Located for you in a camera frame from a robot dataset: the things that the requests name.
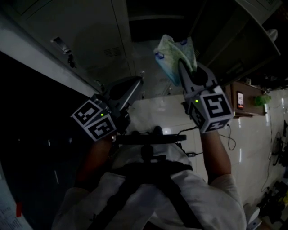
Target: person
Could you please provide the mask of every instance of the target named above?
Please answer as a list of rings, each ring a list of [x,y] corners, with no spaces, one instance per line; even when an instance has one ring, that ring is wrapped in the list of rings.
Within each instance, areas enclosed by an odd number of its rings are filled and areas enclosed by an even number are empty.
[[[191,170],[190,160],[176,144],[152,145],[154,156],[165,155],[165,162],[184,167],[167,180],[171,179],[180,188],[180,195],[170,194],[172,185],[163,192],[159,184],[143,183],[137,185],[125,199],[123,194],[129,189],[122,189],[122,194],[120,190],[126,177],[131,175],[134,178],[130,184],[133,186],[143,175],[150,174],[147,172],[153,168],[150,166],[148,171],[141,174],[141,170],[144,170],[140,155],[142,146],[122,146],[110,159],[112,137],[94,143],[78,169],[75,187],[65,195],[52,229],[246,229],[243,205],[231,175],[230,159],[218,132],[201,134],[201,142],[208,183]],[[126,176],[120,173],[125,166],[133,164],[137,165],[132,167],[135,172],[129,171]],[[161,168],[159,163],[154,165],[154,168]],[[165,170],[175,170],[178,165],[153,171],[152,180],[164,175]],[[122,195],[120,208],[117,208],[119,201],[111,199],[116,197],[117,192]]]

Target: black shoulder strap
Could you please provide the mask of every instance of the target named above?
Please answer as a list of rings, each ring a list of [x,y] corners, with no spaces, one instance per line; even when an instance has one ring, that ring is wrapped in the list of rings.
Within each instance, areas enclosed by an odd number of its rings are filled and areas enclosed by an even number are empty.
[[[132,163],[112,171],[126,176],[126,180],[119,187],[119,191],[107,201],[107,206],[96,216],[87,230],[103,230],[121,210],[128,198],[137,191],[141,184],[154,184],[171,201],[183,224],[189,228],[203,229],[200,222],[187,204],[181,190],[170,175],[192,167],[179,162],[163,161],[159,163]]]

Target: phone screen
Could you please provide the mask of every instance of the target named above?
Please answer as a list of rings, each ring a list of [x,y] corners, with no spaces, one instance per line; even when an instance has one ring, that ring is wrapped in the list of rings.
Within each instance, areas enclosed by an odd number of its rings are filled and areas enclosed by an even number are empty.
[[[243,93],[237,92],[237,107],[239,109],[244,108]]]

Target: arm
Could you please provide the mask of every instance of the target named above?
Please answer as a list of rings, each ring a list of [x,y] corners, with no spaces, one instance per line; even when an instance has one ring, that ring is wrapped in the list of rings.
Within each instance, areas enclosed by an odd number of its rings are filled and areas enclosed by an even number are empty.
[[[75,187],[92,191],[108,167],[112,135],[93,143],[77,171]]]
[[[218,132],[201,134],[201,142],[208,183],[222,175],[231,174],[231,162]]]

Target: white shirt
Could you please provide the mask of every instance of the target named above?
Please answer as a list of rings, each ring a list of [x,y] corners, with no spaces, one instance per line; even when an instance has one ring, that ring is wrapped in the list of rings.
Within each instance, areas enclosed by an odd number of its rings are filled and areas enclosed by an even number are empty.
[[[154,155],[165,154],[166,160],[191,165],[186,154],[175,144],[152,146]],[[141,146],[120,148],[112,168],[143,162],[140,149]],[[223,175],[210,185],[191,170],[173,174],[171,179],[180,187],[182,196],[205,230],[246,229],[243,205],[232,175]],[[86,230],[92,223],[93,215],[103,210],[107,200],[118,192],[124,180],[124,176],[106,172],[91,193],[80,188],[69,189],[52,230]],[[187,229],[170,200],[150,184],[141,185],[105,229],[141,230],[148,221],[165,230]]]

